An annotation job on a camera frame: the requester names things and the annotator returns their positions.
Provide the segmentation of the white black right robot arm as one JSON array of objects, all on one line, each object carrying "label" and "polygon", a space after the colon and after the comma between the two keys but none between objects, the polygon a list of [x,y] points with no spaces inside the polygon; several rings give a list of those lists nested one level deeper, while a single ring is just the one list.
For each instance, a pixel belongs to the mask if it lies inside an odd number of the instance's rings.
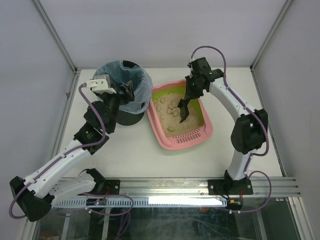
[{"label": "white black right robot arm", "polygon": [[208,92],[216,97],[234,120],[230,136],[234,148],[231,163],[224,172],[223,179],[210,179],[207,182],[208,193],[227,198],[230,195],[251,195],[251,181],[248,168],[253,156],[258,156],[258,149],[268,141],[268,113],[255,109],[246,103],[231,88],[225,73],[212,69],[205,57],[192,60],[186,76],[184,98],[180,100],[180,120],[184,122],[189,116],[188,104]]}]

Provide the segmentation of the black slotted litter scoop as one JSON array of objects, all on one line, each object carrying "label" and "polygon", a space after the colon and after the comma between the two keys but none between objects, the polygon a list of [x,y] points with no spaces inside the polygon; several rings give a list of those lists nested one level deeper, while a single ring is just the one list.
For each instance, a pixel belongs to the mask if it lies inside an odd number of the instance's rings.
[{"label": "black slotted litter scoop", "polygon": [[189,97],[182,98],[177,105],[177,107],[180,109],[180,123],[184,122],[190,114],[188,109],[190,100],[191,99]]}]

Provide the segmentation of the black trash bin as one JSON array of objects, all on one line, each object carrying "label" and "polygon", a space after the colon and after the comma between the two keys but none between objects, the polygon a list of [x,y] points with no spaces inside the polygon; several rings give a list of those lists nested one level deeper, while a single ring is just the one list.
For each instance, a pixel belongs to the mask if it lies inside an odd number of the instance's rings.
[{"label": "black trash bin", "polygon": [[121,105],[117,123],[122,126],[137,124],[144,116],[151,97],[151,80],[146,71],[134,62],[123,60],[120,66],[121,83],[132,81],[135,100]]}]

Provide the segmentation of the blue plastic bin liner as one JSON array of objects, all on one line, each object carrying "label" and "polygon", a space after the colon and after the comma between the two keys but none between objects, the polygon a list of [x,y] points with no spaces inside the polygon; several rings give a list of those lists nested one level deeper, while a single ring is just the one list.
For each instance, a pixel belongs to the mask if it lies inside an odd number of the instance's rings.
[{"label": "blue plastic bin liner", "polygon": [[152,97],[153,82],[145,69],[138,64],[128,60],[116,60],[99,67],[94,74],[108,75],[112,83],[132,82],[134,101],[121,105],[119,107],[121,111],[138,115],[148,107]]}]

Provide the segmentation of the pink green litter box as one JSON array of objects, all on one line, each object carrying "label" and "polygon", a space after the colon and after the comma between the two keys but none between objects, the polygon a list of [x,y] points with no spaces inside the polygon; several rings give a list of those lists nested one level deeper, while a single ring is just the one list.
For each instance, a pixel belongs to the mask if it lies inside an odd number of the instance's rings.
[{"label": "pink green litter box", "polygon": [[195,110],[195,115],[198,117],[200,126],[184,133],[173,136],[166,136],[161,126],[160,117],[158,117],[155,101],[166,94],[181,94],[184,95],[186,91],[186,81],[178,80],[164,83],[155,86],[152,90],[152,99],[147,108],[147,115],[154,131],[154,134],[159,144],[166,150],[180,150],[199,145],[208,140],[213,134],[213,125],[204,108],[202,101],[193,99],[188,104],[188,109]]}]

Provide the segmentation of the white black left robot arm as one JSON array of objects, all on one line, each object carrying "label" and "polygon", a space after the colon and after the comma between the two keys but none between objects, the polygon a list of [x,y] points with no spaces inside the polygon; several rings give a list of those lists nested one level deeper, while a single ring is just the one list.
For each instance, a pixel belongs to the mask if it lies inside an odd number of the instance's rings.
[{"label": "white black left robot arm", "polygon": [[91,79],[81,84],[79,94],[88,107],[85,124],[69,144],[45,165],[26,177],[14,177],[9,186],[13,200],[9,206],[12,219],[27,218],[36,222],[57,203],[79,194],[97,191],[104,177],[95,169],[59,183],[59,180],[82,160],[95,154],[114,133],[120,105],[134,101],[133,83],[109,82]]}]

